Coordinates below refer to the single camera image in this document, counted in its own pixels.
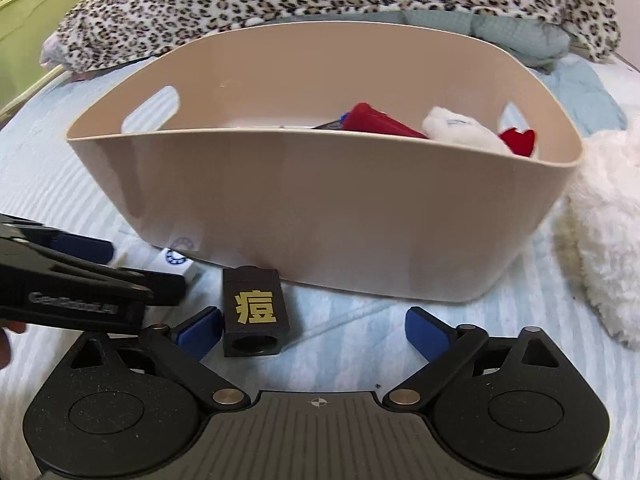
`human hand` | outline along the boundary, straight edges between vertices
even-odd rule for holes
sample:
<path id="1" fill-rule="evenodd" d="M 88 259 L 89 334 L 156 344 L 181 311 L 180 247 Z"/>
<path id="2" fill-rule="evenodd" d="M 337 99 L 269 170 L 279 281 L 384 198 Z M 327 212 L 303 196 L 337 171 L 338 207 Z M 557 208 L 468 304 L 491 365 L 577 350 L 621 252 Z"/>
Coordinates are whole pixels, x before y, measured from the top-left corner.
<path id="1" fill-rule="evenodd" d="M 27 327 L 24 323 L 20 323 L 18 321 L 5 321 L 0 319 L 0 370 L 7 366 L 11 361 L 11 347 L 9 346 L 9 338 L 4 331 L 5 327 L 11 332 L 15 332 L 17 334 L 23 333 L 27 330 Z"/>

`blue circular logo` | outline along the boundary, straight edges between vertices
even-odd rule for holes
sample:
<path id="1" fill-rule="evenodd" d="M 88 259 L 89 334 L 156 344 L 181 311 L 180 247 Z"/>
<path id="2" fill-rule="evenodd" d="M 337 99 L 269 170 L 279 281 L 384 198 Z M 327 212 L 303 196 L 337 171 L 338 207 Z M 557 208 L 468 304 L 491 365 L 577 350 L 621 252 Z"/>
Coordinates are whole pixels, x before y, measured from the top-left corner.
<path id="1" fill-rule="evenodd" d="M 169 245 L 169 247 L 175 251 L 193 251 L 195 248 L 191 239 L 186 236 L 176 238 L 175 242 Z"/>
<path id="2" fill-rule="evenodd" d="M 186 257 L 182 256 L 180 253 L 172 251 L 171 249 L 166 252 L 165 258 L 168 264 L 176 266 L 181 265 L 187 261 Z"/>

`light blue bedsheet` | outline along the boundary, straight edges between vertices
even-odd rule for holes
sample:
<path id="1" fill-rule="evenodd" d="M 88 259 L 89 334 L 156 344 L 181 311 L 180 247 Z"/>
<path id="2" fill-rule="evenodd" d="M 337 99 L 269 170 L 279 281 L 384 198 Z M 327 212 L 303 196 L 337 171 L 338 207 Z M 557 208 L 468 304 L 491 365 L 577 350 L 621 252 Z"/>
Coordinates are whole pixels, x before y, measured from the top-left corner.
<path id="1" fill-rule="evenodd" d="M 132 266 L 144 266 L 156 256 L 158 250 L 136 237 L 64 139 L 65 129 L 80 112 L 145 63 L 92 81 L 60 84 L 58 79 L 27 103 L 0 131 L 1 212 L 114 240 L 127 249 L 127 263 Z M 616 120 L 595 109 L 602 110 L 575 109 L 578 122 L 593 128 Z M 185 307 L 157 309 L 149 321 L 175 324 L 207 305 L 220 304 L 222 272 L 216 266 L 203 267 L 206 272 L 190 291 Z M 404 338 L 404 314 L 414 304 L 451 325 L 475 323 L 492 335 L 515 336 L 525 325 L 538 325 L 569 356 L 609 410 L 612 434 L 598 468 L 601 479 L 640 480 L 640 353 L 612 341 L 588 306 L 574 229 L 562 201 L 494 288 L 469 304 L 379 298 L 291 283 L 284 285 L 284 294 L 295 337 L 281 355 L 225 359 L 222 349 L 215 348 L 204 359 L 252 396 L 259 389 L 384 394 L 425 364 Z M 31 327 L 29 333 L 12 339 L 15 361 L 0 372 L 2 478 L 36 476 L 22 438 L 22 416 L 76 335 Z"/>
<path id="2" fill-rule="evenodd" d="M 573 54 L 556 62 L 551 73 L 530 71 L 553 92 L 583 136 L 626 130 L 626 114 L 585 60 Z"/>

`red plush toy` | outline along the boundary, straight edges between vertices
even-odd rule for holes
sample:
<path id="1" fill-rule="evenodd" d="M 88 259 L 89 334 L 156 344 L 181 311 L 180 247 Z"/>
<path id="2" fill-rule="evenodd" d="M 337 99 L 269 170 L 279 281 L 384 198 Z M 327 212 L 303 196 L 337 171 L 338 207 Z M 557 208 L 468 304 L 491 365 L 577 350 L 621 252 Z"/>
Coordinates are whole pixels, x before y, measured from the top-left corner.
<path id="1" fill-rule="evenodd" d="M 369 132 L 372 134 L 396 135 L 426 139 L 420 132 L 399 123 L 386 114 L 373 109 L 366 103 L 358 103 L 342 122 L 342 129 L 351 132 Z"/>
<path id="2" fill-rule="evenodd" d="M 531 156 L 536 147 L 536 133 L 533 130 L 520 133 L 515 128 L 509 128 L 500 134 L 500 138 L 515 155 Z"/>

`white plush toy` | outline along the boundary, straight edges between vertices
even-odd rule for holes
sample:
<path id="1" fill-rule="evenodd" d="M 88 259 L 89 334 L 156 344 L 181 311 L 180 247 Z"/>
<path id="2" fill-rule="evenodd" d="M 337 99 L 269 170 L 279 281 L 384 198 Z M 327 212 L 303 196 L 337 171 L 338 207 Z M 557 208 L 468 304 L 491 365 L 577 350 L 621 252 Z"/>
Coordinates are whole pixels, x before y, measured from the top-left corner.
<path id="1" fill-rule="evenodd" d="M 609 334 L 640 349 L 640 116 L 584 140 L 568 195 L 587 296 Z"/>
<path id="2" fill-rule="evenodd" d="M 512 155 L 502 139 L 478 121 L 439 106 L 434 107 L 422 122 L 422 131 L 431 140 L 438 142 Z"/>

